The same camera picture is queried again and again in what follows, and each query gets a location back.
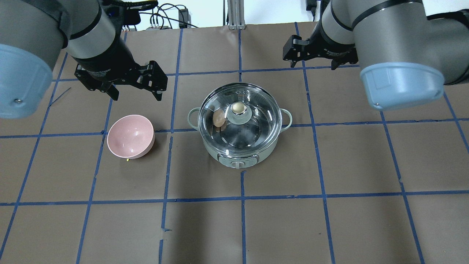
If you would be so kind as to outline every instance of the cable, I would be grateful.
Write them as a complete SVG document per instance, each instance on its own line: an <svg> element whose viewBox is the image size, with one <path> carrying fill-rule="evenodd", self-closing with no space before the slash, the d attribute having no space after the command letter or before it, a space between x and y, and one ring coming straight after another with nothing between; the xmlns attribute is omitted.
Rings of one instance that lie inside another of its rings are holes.
<svg viewBox="0 0 469 264"><path fill-rule="evenodd" d="M118 1L118 0L107 0L107 2L110 2L113 5L126 7L126 8L140 7L140 6L146 6L146 5L155 5L155 6L158 5L158 1L156 0L148 0L148 1L141 1L141 2L123 2L123 1Z"/></svg>
<svg viewBox="0 0 469 264"><path fill-rule="evenodd" d="M173 6L173 7L165 8L165 9L163 9L163 10L170 10L170 9L176 8L176 7L184 7L184 9L187 9L187 7L186 7L185 5L175 5L175 6Z"/></svg>
<svg viewBox="0 0 469 264"><path fill-rule="evenodd" d="M184 23L184 24L186 24L186 25L189 25L189 26L191 26L191 27L199 28L199 27L194 26L194 25L192 25L192 24L190 24L190 23L183 22L183 21L181 21L181 20L173 19L173 18L170 18L170 17L162 16L162 15L160 15L160 14L158 14L158 13L152 14L152 13L141 12L141 14L160 16L160 17L166 18L166 19L168 19L168 20L174 20L174 21L177 21L177 22L180 22L180 23Z"/></svg>
<svg viewBox="0 0 469 264"><path fill-rule="evenodd" d="M183 23L186 22L185 19L184 19L184 16L182 15L181 10L180 10L177 6L175 6L175 5L173 5L173 4L166 3L166 4L162 4L160 7L163 8L163 6L165 6L165 5L171 6L170 8L176 8L177 11L178 11L178 13L181 14L182 22L183 22Z"/></svg>
<svg viewBox="0 0 469 264"><path fill-rule="evenodd" d="M156 14L155 14L155 12L152 12L152 13L139 12L139 13L140 13L140 14L148 14L148 15L151 15L151 16L150 16L150 21L151 21L151 19L153 19L153 16L157 16L157 18L156 18L157 23L158 23L158 15L159 15L158 12L159 12L160 10L163 11L163 13L166 15L166 16L160 16L160 17L166 17L166 18L168 17L168 15L166 14L166 11L162 10L161 7L156 6L156 8L158 8L158 11L156 12ZM168 20L168 22L169 22L169 27L172 29L172 28L173 28L173 25L171 25L171 21ZM164 24L165 24L165 20L162 19L161 27L160 27L159 29L163 29Z"/></svg>

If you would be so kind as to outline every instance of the blue tape line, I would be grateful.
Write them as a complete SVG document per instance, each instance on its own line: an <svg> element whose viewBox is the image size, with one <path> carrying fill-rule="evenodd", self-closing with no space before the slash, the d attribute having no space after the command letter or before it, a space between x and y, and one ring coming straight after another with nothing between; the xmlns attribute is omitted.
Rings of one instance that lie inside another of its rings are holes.
<svg viewBox="0 0 469 264"><path fill-rule="evenodd" d="M469 194L469 190L406 192L406 195Z"/></svg>
<svg viewBox="0 0 469 264"><path fill-rule="evenodd" d="M109 99L109 106L107 107L106 121L104 122L103 132L107 131L107 126L109 124L109 117L111 115L112 106L113 106L113 100L110 98ZM90 196L88 198L88 202L87 202L87 206L86 206L86 213L85 213L85 219L83 221L82 235L80 237L80 243L78 244L78 253L76 255L76 264L80 263L80 258L81 258L82 249L83 249L83 241L84 241L85 233L86 233L86 226L88 225L88 218L90 217L90 209L91 209L91 204L92 204L92 201L93 201L94 189L95 189L95 186L96 186L96 176L99 172L99 165L101 164L101 157L102 157L102 154L103 154L104 142L106 140L106 134L103 133L102 135L103 135L103 137L102 137L102 140L101 140L101 146L99 148L98 160L96 161L96 168L95 168L95 171L94 171L93 183L91 185Z"/></svg>
<svg viewBox="0 0 469 264"><path fill-rule="evenodd" d="M220 70L220 71L182 72L182 73L179 73L179 75L224 74L224 73L234 73L234 72L239 72L239 71L238 70Z"/></svg>
<svg viewBox="0 0 469 264"><path fill-rule="evenodd" d="M63 61L62 61L62 65L61 65L59 74L57 76L57 78L59 78L59 79L60 79L60 76L62 75L63 67L65 65L65 61L67 59L67 56L68 56L68 53L65 53L65 56L63 57ZM52 100L54 99L55 91L57 90L57 85L58 85L58 82L55 82L54 90L52 91L51 98L49 99L49 104L48 105L50 105ZM16 211L18 210L18 206L19 206L19 203L20 203L20 200L21 200L21 196L23 195L24 187L26 186L26 181L28 180L29 172L31 170L32 162L34 160L34 155L36 154L36 151L37 151L38 145L39 145L39 141L41 139L40 135L42 134L45 122L47 120L47 116L49 115L49 109L50 109L50 107L47 107L47 110L45 111L44 119L43 119L42 124L41 124L41 129L39 130L38 139L36 140L36 144L34 145L34 149L33 149L32 154L31 154L31 159L30 159L30 162L28 164L28 169L26 169L26 173L24 175L23 182L21 184L20 192L18 193L18 197L16 199L15 207L13 208L13 213L11 214L10 222L8 223L8 228L7 228L7 231L5 233L5 237L3 238L2 246L0 248L0 260L3 256L3 251L5 250L5 246L7 244L8 236L10 235L11 226L13 225L13 221L15 220Z"/></svg>
<svg viewBox="0 0 469 264"><path fill-rule="evenodd" d="M85 239L86 226L88 225L88 218L90 217L91 201L93 200L94 186L96 184L96 177L93 178L93 184L91 185L90 197L88 199L88 206L86 207L85 220L83 222L82 234L80 236L80 244L78 245L78 253L76 255L75 264L80 263L80 258L82 256L83 241Z"/></svg>
<svg viewBox="0 0 469 264"><path fill-rule="evenodd" d="M127 204L127 203L161 203L164 199L139 199L139 200L111 200L111 201L91 201L91 204Z"/></svg>
<svg viewBox="0 0 469 264"><path fill-rule="evenodd" d="M166 206L167 206L167 199L168 199L168 189L169 189L169 173L171 170L171 154L173 149L173 137L171 136L169 140L169 150L168 150L168 161L166 165L166 180L165 180L165 194L164 194L164 203L163 203L163 213L161 216L161 228L165 228L166 224Z"/></svg>
<svg viewBox="0 0 469 264"><path fill-rule="evenodd" d="M75 205L75 204L88 204L87 201L60 201L60 202L20 202L23 205Z"/></svg>
<svg viewBox="0 0 469 264"><path fill-rule="evenodd" d="M158 247L158 264L163 263L163 240L161 239L159 241L159 247Z"/></svg>
<svg viewBox="0 0 469 264"><path fill-rule="evenodd" d="M0 136L0 139L22 139L22 138L37 138L39 135L13 135L13 136Z"/></svg>
<svg viewBox="0 0 469 264"><path fill-rule="evenodd" d="M446 93L443 93L446 103L448 104L449 110L451 111L451 115L453 116L453 121L456 122L456 126L458 127L459 134L461 135L462 142L464 142L464 146L466 147L467 152L469 153L469 145L468 141L466 140L466 137L464 136L464 133L462 132L461 125L459 124L458 118L456 117L456 113L454 112L453 107L451 106L451 103L449 102L448 96Z"/></svg>
<svg viewBox="0 0 469 264"><path fill-rule="evenodd" d="M400 196L402 193L328 194L328 198Z"/></svg>
<svg viewBox="0 0 469 264"><path fill-rule="evenodd" d="M296 34L299 35L300 32L298 30L298 23L295 22L295 30ZM302 70L303 70L303 77L304 77L304 86L306 89L306 99L308 100L308 110L310 112L310 118L311 118L311 124L313 124L311 127L313 129L313 140L314 140L314 149L316 151L316 160L318 163L318 171L319 171L319 182L321 184L321 194L323 197L323 206L324 206L324 217L325 217L325 226L327 230L327 240L329 242L329 251L331 253L331 262L332 264L335 264L335 256L334 256L334 246L332 243L332 234L331 234L331 224L329 221L329 210L327 208L327 196L325 192L325 186L324 186L324 177L323 177L323 172L322 172L322 167L321 167L321 157L319 155L319 147L318 147L318 138L316 136L316 126L314 125L314 116L313 116L313 111L311 109L311 98L310 98L310 89L308 86L308 77L306 76L306 67L304 64L304 61L301 61L302 63Z"/></svg>
<svg viewBox="0 0 469 264"><path fill-rule="evenodd" d="M242 66L241 66L241 29L238 29L238 57L239 57L239 81L242 82L241 74L242 74Z"/></svg>
<svg viewBox="0 0 469 264"><path fill-rule="evenodd" d="M177 59L176 59L176 77L174 80L174 93L173 93L173 108L171 109L171 134L174 133L174 112L176 110L176 96L177 96L177 85L179 82L179 66L181 62L181 46L182 46L182 34L184 29L181 29L179 32L179 43L177 48ZM161 228L165 228L166 225L166 209L167 209L167 200L168 200L168 189L169 189L169 174L171 170L171 153L173 148L173 137L171 136L169 140L169 150L168 150L168 161L166 165L166 180L165 180L165 195L163 202L163 210L161 212ZM158 251L158 262L161 264L163 259L163 246L164 241L161 240L159 244Z"/></svg>
<svg viewBox="0 0 469 264"><path fill-rule="evenodd" d="M179 44L177 48L177 61L176 61L176 78L174 80L174 93L173 93L173 108L171 110L171 133L174 131L174 111L176 110L176 96L177 96L177 84L179 80L179 62L181 61L181 46L182 46L182 33L184 29L181 29L179 33Z"/></svg>
<svg viewBox="0 0 469 264"><path fill-rule="evenodd" d="M406 123L434 123L434 122L453 122L454 119L423 119L423 120L398 120L398 121L386 121L388 124L406 124Z"/></svg>
<svg viewBox="0 0 469 264"><path fill-rule="evenodd" d="M418 237L417 237L417 231L415 229L414 220L412 218L412 213L410 212L409 202L408 202L407 196L406 196L406 190L404 188L404 184L403 184L402 179L401 179L401 171L399 170L399 166L397 164L397 159L396 159L396 154L394 152L393 143L391 142L391 136L389 135L389 130L388 130L388 127L387 127L386 119L385 119L384 114L383 114L382 111L380 112L380 115L381 115L381 120L383 121L383 126L384 126L384 130L385 130L385 133L386 133L386 138L387 138L387 142L388 142L388 145L389 145L389 149L391 150L391 156L393 157L393 162L394 162L394 167L396 169L397 179L399 180L399 185L401 186L401 193L402 193L402 197L404 199L404 204L406 206L407 216L409 218L410 228L412 230L412 235L414 236L414 241L415 241L415 245L416 245L416 248L417 248L418 257L420 259L420 263L425 264L424 256L423 256L422 250L420 248L420 242L419 242Z"/></svg>
<svg viewBox="0 0 469 264"><path fill-rule="evenodd" d="M242 264L246 264L246 210L244 199L244 175L246 171L241 172L241 232L242 232Z"/></svg>
<svg viewBox="0 0 469 264"><path fill-rule="evenodd" d="M458 118L460 122L467 122L469 118ZM388 124L407 124L407 123L434 123L434 122L454 122L454 119L424 119L424 120L396 120L396 121L386 121ZM344 122L344 123L316 123L315 126L333 126L333 125L361 125L361 124L382 124L382 121L366 121L366 122ZM310 127L312 124L293 124L291 127ZM181 128L173 129L173 132L193 132L196 131L193 128ZM171 129L161 129L155 130L155 133L169 133ZM42 134L42 135L11 135L11 136L0 136L0 139L17 139L17 138L45 138L45 137L74 137L74 136L95 136L102 135L104 131L101 132L85 132L85 133L58 133L58 134Z"/></svg>
<svg viewBox="0 0 469 264"><path fill-rule="evenodd" d="M216 201L237 201L241 200L239 196L230 196L230 197L212 197L212 198L182 198L182 199L172 199L173 202L216 202Z"/></svg>
<svg viewBox="0 0 469 264"><path fill-rule="evenodd" d="M356 124L382 124L381 121L367 121L367 122L345 122L345 123L317 123L315 126L323 125L356 125Z"/></svg>
<svg viewBox="0 0 469 264"><path fill-rule="evenodd" d="M383 196L418 196L418 195L451 195L469 194L469 190L446 190L446 191L416 191L416 192L391 192L391 193L357 193L357 194L327 194L328 198L349 197L383 197ZM322 199L322 194L301 195L260 195L260 196L228 196L207 198L182 198L182 199L138 199L138 200L101 200L91 201L91 204L128 204L128 203L164 203L164 202L216 202L216 201L238 201L238 200L280 200L280 199ZM20 202L19 206L34 205L75 205L88 204L88 201L59 201L59 202ZM1 202L0 206L14 206L14 202Z"/></svg>
<svg viewBox="0 0 469 264"><path fill-rule="evenodd" d="M51 138L51 137L82 137L82 136L99 136L102 135L101 132L91 132L91 133L63 133L63 134L43 134L41 138Z"/></svg>
<svg viewBox="0 0 469 264"><path fill-rule="evenodd" d="M181 128L181 129L173 129L173 132L192 132L197 131L193 128Z"/></svg>
<svg viewBox="0 0 469 264"><path fill-rule="evenodd" d="M78 81L77 78L74 79L60 79L60 80L52 80L53 82L73 82L73 81Z"/></svg>

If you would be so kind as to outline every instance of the lid knob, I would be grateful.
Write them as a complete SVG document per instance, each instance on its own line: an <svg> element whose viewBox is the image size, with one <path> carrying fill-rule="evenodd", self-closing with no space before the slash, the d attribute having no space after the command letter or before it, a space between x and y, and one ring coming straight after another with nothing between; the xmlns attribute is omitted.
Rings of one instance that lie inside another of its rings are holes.
<svg viewBox="0 0 469 264"><path fill-rule="evenodd" d="M242 102L236 102L231 105L231 111L237 115L240 115L246 111L246 105Z"/></svg>

